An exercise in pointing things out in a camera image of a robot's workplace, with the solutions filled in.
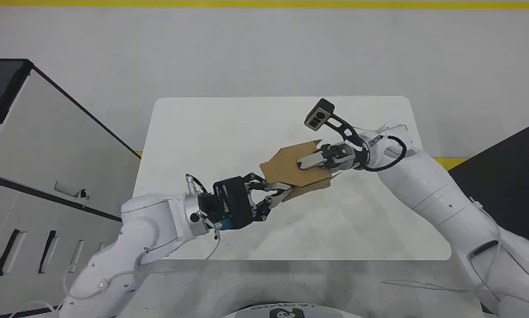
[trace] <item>cabinet door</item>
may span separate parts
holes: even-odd
[[[119,216],[140,159],[36,71],[0,125],[0,178]],[[85,190],[87,198],[75,197]]]
[[[7,257],[1,267],[0,315],[33,300],[58,305],[64,298],[64,274],[70,285],[102,245],[117,239],[121,225],[19,192],[0,230],[0,253]],[[14,230],[18,233],[9,248]],[[67,272],[75,261],[76,269]]]

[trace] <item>black cable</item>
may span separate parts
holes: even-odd
[[[193,176],[192,174],[189,174],[189,173],[186,174],[186,176],[191,177],[191,179],[200,187],[202,192],[208,194],[206,187],[204,185],[202,185],[202,183],[200,183],[200,180],[196,179],[195,176]]]
[[[400,153],[400,155],[397,157],[397,159],[395,159],[392,163],[384,165],[383,167],[380,167],[380,168],[370,168],[368,166],[364,166],[364,170],[365,171],[370,171],[370,172],[376,173],[378,171],[382,171],[382,170],[385,170],[387,168],[391,168],[395,164],[399,163],[402,159],[404,159],[404,157],[406,156],[406,153],[407,153],[407,148],[406,148],[406,145],[404,144],[404,142],[402,140],[400,140],[398,137],[394,136],[394,135],[388,135],[388,139],[397,141],[398,144],[403,147],[403,151]]]

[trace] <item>metal handle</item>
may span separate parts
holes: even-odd
[[[85,200],[90,199],[90,196],[86,193],[85,188],[75,189],[75,188],[71,188],[66,185],[63,185],[57,181],[55,182],[55,186],[53,187],[53,189],[69,197],[75,197],[77,199],[85,199]]]

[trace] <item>gray floor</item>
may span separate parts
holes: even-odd
[[[259,301],[310,302],[363,317],[475,317],[471,294],[380,284],[403,278],[462,285],[455,262],[163,262],[124,317],[218,317]]]

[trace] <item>cable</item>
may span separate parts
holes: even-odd
[[[202,185],[202,183],[200,183],[200,180],[196,179],[195,176],[193,176],[192,174],[189,174],[189,173],[186,173],[186,177],[187,176],[191,177],[191,179],[200,187],[202,192],[207,194],[207,189],[206,189],[206,187],[204,185]]]
[[[400,140],[400,138],[394,136],[394,135],[388,135],[387,136],[388,139],[391,139],[391,140],[395,140],[398,142],[399,145],[401,145],[401,147],[403,148],[403,150],[400,152],[400,155],[391,163],[389,164],[386,164],[384,165],[383,167],[379,167],[379,168],[370,168],[368,166],[364,166],[364,170],[366,171],[370,171],[372,173],[376,173],[378,171],[382,171],[382,170],[385,170],[387,168],[391,168],[393,167],[395,164],[399,163],[402,159],[404,159],[406,157],[406,153],[407,153],[407,148],[406,148],[406,145],[404,144],[404,142],[402,140]]]
[[[474,287],[469,287],[469,288],[451,288],[451,287],[444,287],[444,286],[436,285],[435,283],[431,283],[431,282],[419,282],[419,281],[416,281],[416,280],[397,280],[397,279],[383,280],[380,283],[383,283],[383,284],[386,284],[386,285],[401,286],[401,287],[429,289],[431,291],[490,292],[493,295],[502,295],[502,296],[505,296],[505,297],[512,297],[512,298],[516,298],[516,299],[518,299],[520,301],[524,301],[525,303],[529,304],[529,300],[527,300],[526,298],[523,298],[523,297],[519,297],[517,295],[509,294],[509,293],[506,293],[506,292],[495,292],[492,289],[480,289],[481,287],[487,287],[488,278],[490,277],[490,273],[491,273],[491,271],[493,269],[494,263],[496,262],[496,258],[499,256],[500,250],[502,248],[502,236],[501,236],[501,232],[500,232],[498,223],[496,223],[496,221],[483,208],[479,208],[479,210],[485,216],[487,216],[487,218],[489,218],[494,223],[494,225],[496,227],[497,235],[498,235],[498,238],[497,238],[498,244],[497,244],[496,251],[494,252],[493,259],[491,260],[490,265],[487,268],[487,272],[485,273],[485,276],[484,276],[484,278],[482,279],[482,282],[479,285],[474,286]],[[409,285],[409,284],[406,284],[406,283],[403,283],[403,282],[415,283],[416,285]]]
[[[358,126],[352,126],[354,129],[356,130],[360,130],[360,131],[365,131],[365,132],[375,132],[375,133],[382,133],[382,132],[385,132],[385,131],[390,131],[390,130],[393,130],[393,129],[397,129],[398,127],[404,127],[404,129],[406,129],[407,131],[407,126],[405,124],[399,124],[397,126],[391,126],[387,129],[377,129],[377,130],[366,130],[366,129],[362,129],[361,127],[358,127]]]
[[[221,232],[220,231],[216,231],[216,233],[217,233],[217,238],[218,238],[217,245],[215,246],[215,248],[213,248],[212,252],[209,253],[208,256],[206,256],[205,259],[209,259],[210,257],[212,257],[213,254],[215,254],[215,252],[217,251],[218,246],[221,244]]]
[[[23,306],[19,307],[15,312],[13,312],[13,313],[9,316],[9,318],[14,318],[14,316],[15,316],[17,313],[22,312],[27,306],[29,306],[30,304],[34,304],[34,303],[35,303],[35,304],[41,304],[41,305],[47,307],[48,310],[51,311],[51,313],[58,312],[56,309],[53,308],[53,306],[52,306],[50,303],[48,303],[48,302],[46,302],[46,301],[35,300],[35,301],[29,301],[29,302],[27,302],[26,304],[24,304]]]

